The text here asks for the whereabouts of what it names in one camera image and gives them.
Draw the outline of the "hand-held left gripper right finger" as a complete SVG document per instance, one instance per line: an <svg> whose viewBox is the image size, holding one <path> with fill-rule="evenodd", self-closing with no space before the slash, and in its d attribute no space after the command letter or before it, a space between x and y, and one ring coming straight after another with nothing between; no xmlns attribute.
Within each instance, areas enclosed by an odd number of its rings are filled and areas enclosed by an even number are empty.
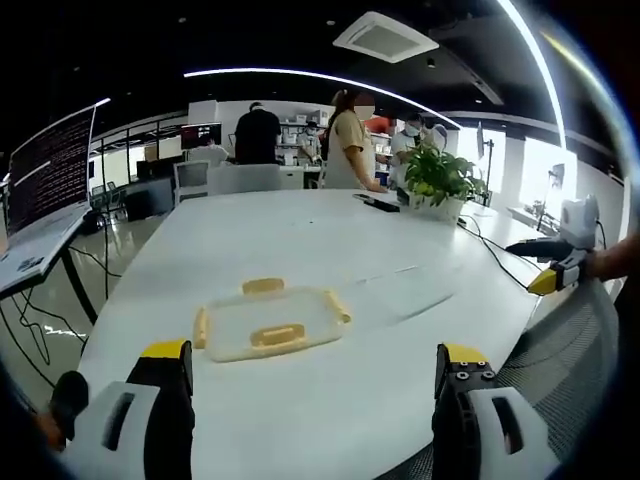
<svg viewBox="0 0 640 480"><path fill-rule="evenodd" d="M432 416L435 479L546 479L560 465L548 426L479 351L437 347Z"/></svg>

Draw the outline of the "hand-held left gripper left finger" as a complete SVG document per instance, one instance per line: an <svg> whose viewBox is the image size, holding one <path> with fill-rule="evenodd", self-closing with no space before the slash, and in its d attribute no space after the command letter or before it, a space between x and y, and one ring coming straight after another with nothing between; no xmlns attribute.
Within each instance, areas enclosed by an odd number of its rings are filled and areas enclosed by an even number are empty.
<svg viewBox="0 0 640 480"><path fill-rule="evenodd" d="M190 479L195 428L192 344L148 346L124 381L94 398L78 372L59 383L61 462L76 479Z"/></svg>

